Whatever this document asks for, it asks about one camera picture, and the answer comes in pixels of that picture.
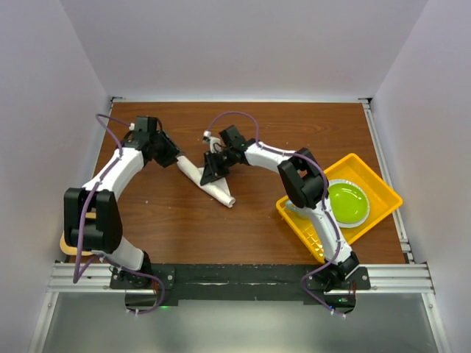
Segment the white cloth napkin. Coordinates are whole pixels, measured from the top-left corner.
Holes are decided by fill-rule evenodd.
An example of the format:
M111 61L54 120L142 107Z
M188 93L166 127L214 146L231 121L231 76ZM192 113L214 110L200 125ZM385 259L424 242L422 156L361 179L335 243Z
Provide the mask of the white cloth napkin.
M177 158L178 168L201 190L209 194L213 199L223 204L227 208L232 208L236 198L230 193L229 186L225 178L200 185L203 168L196 167L186 156Z

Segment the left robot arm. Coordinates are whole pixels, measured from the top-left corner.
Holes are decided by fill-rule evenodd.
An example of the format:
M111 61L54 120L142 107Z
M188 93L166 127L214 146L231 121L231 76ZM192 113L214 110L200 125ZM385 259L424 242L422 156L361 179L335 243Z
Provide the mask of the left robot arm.
M116 149L93 179L65 192L64 241L77 250L77 264L83 251L91 252L127 269L127 281L135 288L145 288L152 281L149 255L125 238L118 199L147 163L154 160L164 168L169 167L177 162L181 151L157 117L138 116L133 123L126 123L128 132L122 139L116 137L103 118L102 114L96 115L116 143Z

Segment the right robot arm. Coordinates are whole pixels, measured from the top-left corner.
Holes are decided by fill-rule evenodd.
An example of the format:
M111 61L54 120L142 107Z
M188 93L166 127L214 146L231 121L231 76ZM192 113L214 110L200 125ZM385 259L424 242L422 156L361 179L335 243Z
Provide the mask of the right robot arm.
M308 217L322 244L325 264L319 271L328 273L328 281L333 287L346 288L354 280L359 260L335 220L328 179L312 153L306 148L289 151L255 138L247 140L235 126L229 126L219 135L215 138L209 131L203 133L203 140L210 145L210 150L204 155L200 185L226 177L229 168L238 163L277 173L289 201Z

